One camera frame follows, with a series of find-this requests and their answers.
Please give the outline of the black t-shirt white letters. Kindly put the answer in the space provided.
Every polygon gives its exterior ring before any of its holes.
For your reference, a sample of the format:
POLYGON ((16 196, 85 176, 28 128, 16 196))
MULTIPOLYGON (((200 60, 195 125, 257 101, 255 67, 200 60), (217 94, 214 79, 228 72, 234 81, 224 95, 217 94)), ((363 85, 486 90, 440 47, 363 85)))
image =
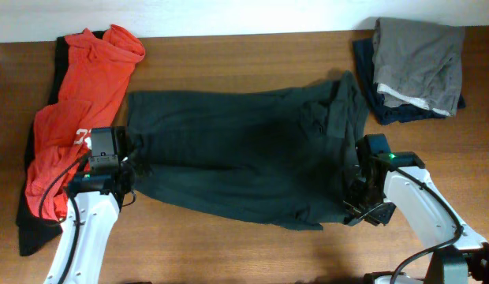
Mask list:
POLYGON ((344 201, 368 107, 351 73, 250 94, 138 91, 128 107, 144 195, 289 230, 352 222, 344 201))

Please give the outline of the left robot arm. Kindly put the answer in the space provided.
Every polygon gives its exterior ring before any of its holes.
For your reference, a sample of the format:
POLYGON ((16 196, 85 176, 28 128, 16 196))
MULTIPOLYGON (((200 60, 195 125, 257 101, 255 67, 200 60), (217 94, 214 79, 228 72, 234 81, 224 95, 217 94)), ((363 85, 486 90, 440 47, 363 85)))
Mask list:
POLYGON ((66 187, 67 215, 45 283, 97 283, 106 243, 140 172, 125 127, 91 131, 91 150, 66 187))

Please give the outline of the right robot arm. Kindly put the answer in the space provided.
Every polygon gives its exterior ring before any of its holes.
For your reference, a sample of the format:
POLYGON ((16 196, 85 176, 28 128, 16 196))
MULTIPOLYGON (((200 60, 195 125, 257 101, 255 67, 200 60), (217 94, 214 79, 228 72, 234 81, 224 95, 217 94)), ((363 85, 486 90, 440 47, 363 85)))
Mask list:
POLYGON ((423 256, 430 259, 423 283, 466 283, 471 278, 489 283, 489 242, 450 206, 417 154, 391 151, 383 134, 359 140, 356 153, 359 165, 345 198, 346 222, 386 225, 399 210, 424 246, 393 271, 366 274, 365 283, 414 283, 403 270, 423 256))

